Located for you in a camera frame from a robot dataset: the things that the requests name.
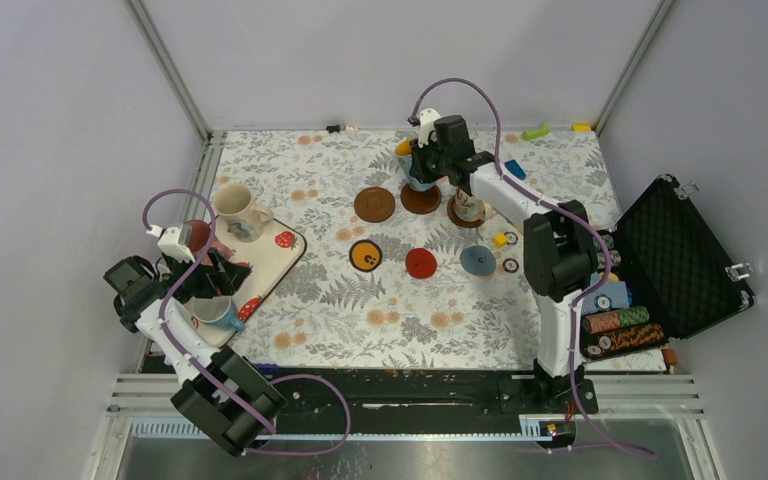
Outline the blue mug yellow inside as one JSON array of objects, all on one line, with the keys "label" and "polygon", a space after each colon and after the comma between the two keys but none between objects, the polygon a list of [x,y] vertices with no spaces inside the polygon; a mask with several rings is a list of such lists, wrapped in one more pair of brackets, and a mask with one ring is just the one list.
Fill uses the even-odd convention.
[{"label": "blue mug yellow inside", "polygon": [[413,141],[414,141],[414,138],[406,139],[401,143],[399,143],[395,149],[395,158],[399,162],[399,165],[401,166],[401,169],[404,175],[406,176],[410,187],[417,192],[425,192],[435,187],[436,184],[434,182],[423,183],[418,178],[412,175],[411,167],[413,165],[413,161],[412,161],[411,143]]}]

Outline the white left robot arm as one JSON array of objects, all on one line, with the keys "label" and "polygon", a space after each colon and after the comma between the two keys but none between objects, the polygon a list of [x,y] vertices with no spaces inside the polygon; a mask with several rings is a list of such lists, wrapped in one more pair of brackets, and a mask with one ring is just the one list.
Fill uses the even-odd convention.
[{"label": "white left robot arm", "polygon": [[185,305],[191,300],[230,299],[252,269],[224,259],[216,249],[209,264],[163,258],[158,272],[140,256],[127,257],[104,274],[115,291],[120,323],[156,343],[175,370],[175,409],[223,450],[239,456],[261,434],[274,434],[287,401],[259,369],[230,347],[204,340]]}]

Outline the brown wooden coaster top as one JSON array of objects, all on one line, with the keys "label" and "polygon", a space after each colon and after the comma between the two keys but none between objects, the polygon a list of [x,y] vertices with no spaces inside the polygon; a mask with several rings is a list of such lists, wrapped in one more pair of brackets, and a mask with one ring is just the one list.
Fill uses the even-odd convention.
[{"label": "brown wooden coaster top", "polygon": [[393,215],[396,205],[390,191],[381,187],[369,187],[356,195],[353,207],[361,220],[381,223]]}]

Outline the blue-grey round coaster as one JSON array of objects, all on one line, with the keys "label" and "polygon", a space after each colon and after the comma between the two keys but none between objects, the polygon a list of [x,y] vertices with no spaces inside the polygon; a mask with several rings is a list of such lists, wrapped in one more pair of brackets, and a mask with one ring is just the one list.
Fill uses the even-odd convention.
[{"label": "blue-grey round coaster", "polygon": [[474,245],[462,250],[460,254],[462,268],[473,276],[487,277],[497,268],[496,257],[485,246]]}]

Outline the pink mug dark rim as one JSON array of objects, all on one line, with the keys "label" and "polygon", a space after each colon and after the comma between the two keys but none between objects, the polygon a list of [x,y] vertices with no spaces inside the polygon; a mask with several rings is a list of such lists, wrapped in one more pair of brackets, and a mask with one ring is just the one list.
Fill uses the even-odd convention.
[{"label": "pink mug dark rim", "polygon": [[216,249],[219,255],[225,260],[230,260],[233,256],[232,250],[217,238],[208,243],[210,226],[202,220],[189,220],[184,223],[190,229],[187,247],[194,257],[198,257],[202,251],[210,248]]}]

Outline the cream mug with handle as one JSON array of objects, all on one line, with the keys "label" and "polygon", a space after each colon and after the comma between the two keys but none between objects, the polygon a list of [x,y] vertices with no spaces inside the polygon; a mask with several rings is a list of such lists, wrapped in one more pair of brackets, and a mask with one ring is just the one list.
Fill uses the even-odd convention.
[{"label": "cream mug with handle", "polygon": [[493,215],[492,207],[486,202],[471,196],[465,190],[457,188],[453,196],[456,201],[455,211],[465,221],[489,219]]}]

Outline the red round coaster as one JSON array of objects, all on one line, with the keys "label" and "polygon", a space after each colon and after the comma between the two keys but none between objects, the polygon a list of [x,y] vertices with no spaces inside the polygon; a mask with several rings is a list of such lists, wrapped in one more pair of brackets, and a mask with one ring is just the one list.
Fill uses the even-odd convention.
[{"label": "red round coaster", "polygon": [[436,257],[425,248],[413,248],[405,256],[405,268],[412,278],[428,279],[436,273],[437,267]]}]

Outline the brown wooden coaster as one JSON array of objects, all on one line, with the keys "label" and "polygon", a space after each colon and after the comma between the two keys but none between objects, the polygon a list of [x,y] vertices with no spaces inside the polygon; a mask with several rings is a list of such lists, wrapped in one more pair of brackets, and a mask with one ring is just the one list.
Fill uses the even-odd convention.
[{"label": "brown wooden coaster", "polygon": [[356,195],[353,207],[361,220],[381,223],[393,215],[396,205],[390,191],[381,187],[369,187]]},{"label": "brown wooden coaster", "polygon": [[456,226],[466,229],[478,228],[485,223],[485,219],[478,219],[474,221],[465,221],[461,219],[455,211],[456,201],[454,197],[451,197],[447,203],[447,215],[449,220]]},{"label": "brown wooden coaster", "polygon": [[400,192],[402,206],[417,215],[433,213],[439,207],[441,200],[442,193],[436,185],[427,190],[418,191],[410,184],[406,184]]}]

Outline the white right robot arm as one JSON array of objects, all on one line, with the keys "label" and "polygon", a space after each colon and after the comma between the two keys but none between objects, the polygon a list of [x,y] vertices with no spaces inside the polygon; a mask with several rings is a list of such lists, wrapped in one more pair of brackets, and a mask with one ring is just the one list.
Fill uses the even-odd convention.
[{"label": "white right robot arm", "polygon": [[441,178],[489,204],[523,233],[523,272],[541,321],[534,378],[526,393],[549,412],[574,404],[583,380],[579,352],[580,303],[596,271],[598,235],[578,201],[558,203],[517,178],[500,159],[478,151],[460,115],[425,109],[410,116],[410,176],[421,183]]}]

